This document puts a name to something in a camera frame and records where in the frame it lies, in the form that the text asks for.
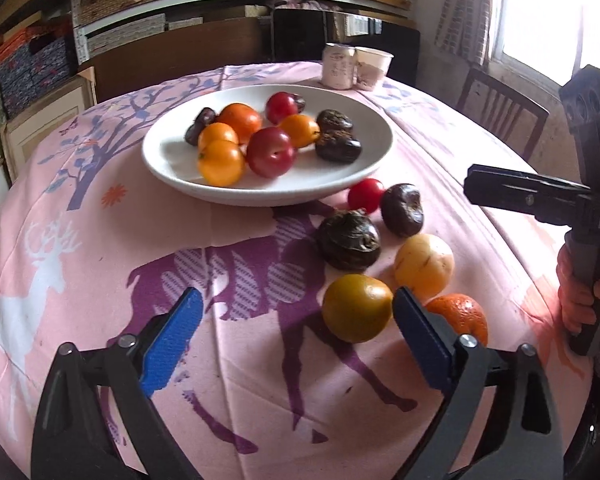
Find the person's right hand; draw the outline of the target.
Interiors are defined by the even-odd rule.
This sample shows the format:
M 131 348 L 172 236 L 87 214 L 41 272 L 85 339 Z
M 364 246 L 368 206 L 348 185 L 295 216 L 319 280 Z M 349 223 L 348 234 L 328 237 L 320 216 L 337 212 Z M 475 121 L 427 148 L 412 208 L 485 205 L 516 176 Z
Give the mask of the person's right hand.
M 567 245 L 562 246 L 558 252 L 556 273 L 562 324 L 569 333 L 578 334 L 583 325 L 593 325 L 596 322 L 593 304 L 595 299 L 600 299 L 600 280 L 593 286 L 586 286 L 576 279 Z

